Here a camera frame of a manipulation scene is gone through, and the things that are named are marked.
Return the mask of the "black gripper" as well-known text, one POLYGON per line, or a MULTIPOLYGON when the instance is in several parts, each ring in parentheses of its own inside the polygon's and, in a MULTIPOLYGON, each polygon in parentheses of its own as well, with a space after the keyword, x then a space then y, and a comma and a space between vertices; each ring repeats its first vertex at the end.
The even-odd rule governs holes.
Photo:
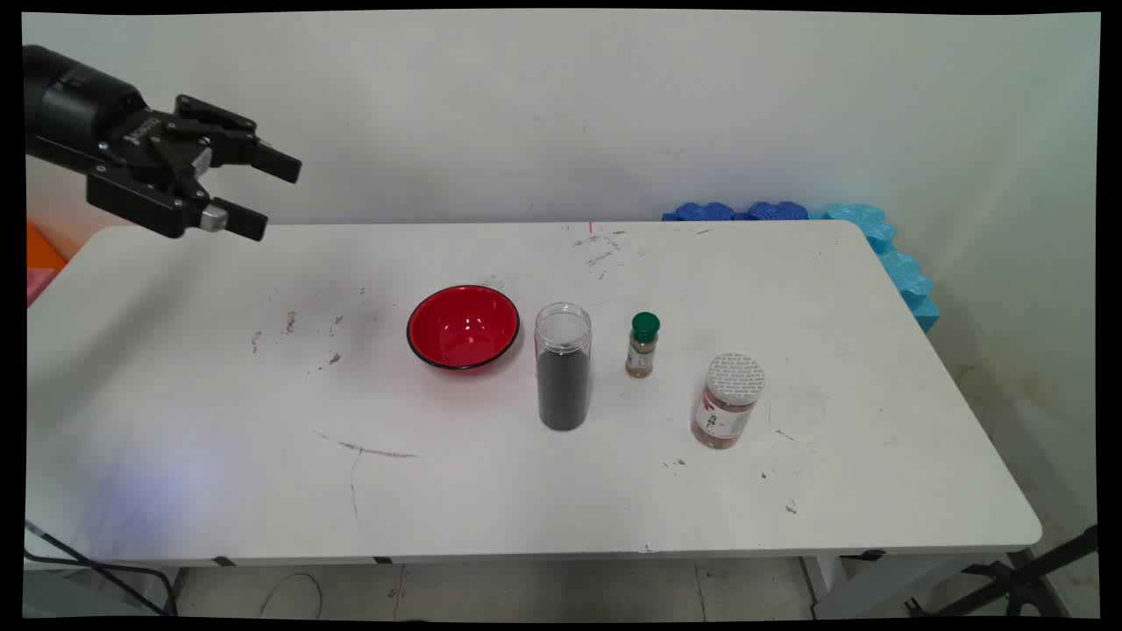
POLYGON ((303 167, 263 140, 249 118, 186 95, 176 97, 172 115, 153 110, 123 80, 39 45, 25 47, 25 150, 86 174, 89 205, 167 238, 197 229, 263 240, 268 216, 132 179, 188 177, 188 146, 174 138, 211 149, 212 167, 248 165, 293 184, 303 167))

